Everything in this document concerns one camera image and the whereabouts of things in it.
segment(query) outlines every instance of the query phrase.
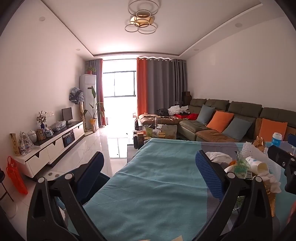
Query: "stool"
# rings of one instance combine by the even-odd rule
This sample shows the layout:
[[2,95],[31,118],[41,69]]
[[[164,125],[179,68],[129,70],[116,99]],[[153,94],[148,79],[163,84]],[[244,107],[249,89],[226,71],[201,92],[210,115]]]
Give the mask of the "stool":
[[5,193],[2,195],[2,197],[0,197],[0,201],[5,197],[5,195],[7,194],[10,199],[14,202],[14,200],[12,199],[12,197],[9,195],[8,191],[6,190],[4,184],[3,184],[3,180],[5,178],[5,173],[0,169],[0,183],[2,184],[2,186],[4,187],[5,189]]

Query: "white tv cabinet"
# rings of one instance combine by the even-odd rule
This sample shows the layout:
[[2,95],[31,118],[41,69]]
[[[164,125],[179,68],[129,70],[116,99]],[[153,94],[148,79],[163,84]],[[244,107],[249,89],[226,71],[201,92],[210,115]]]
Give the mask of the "white tv cabinet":
[[[64,147],[62,135],[73,130],[75,140]],[[55,132],[53,137],[46,138],[34,145],[33,149],[25,156],[14,156],[17,161],[18,169],[28,177],[34,176],[47,164],[54,167],[58,161],[75,146],[84,137],[84,129],[82,121],[72,121],[70,125],[62,130]]]

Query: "orange mesh bag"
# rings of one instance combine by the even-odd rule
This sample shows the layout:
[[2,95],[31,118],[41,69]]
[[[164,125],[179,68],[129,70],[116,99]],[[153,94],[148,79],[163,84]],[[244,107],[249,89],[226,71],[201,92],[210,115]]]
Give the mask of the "orange mesh bag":
[[16,187],[16,189],[19,191],[19,193],[28,194],[27,187],[24,184],[24,181],[17,169],[16,161],[12,159],[11,156],[7,158],[7,175],[12,180],[13,185]]

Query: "computer screen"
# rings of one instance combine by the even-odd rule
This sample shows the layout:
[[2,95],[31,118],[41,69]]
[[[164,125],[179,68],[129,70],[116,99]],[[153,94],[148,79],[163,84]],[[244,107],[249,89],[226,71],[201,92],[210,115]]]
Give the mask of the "computer screen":
[[72,107],[62,109],[62,115],[63,115],[63,120],[67,121],[67,124],[68,124],[69,123],[68,121],[73,119]]

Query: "window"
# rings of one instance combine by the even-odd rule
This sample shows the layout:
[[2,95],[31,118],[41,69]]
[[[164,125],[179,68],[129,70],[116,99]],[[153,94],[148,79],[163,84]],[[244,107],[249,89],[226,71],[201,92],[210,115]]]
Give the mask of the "window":
[[106,97],[136,96],[136,71],[103,73],[103,95]]

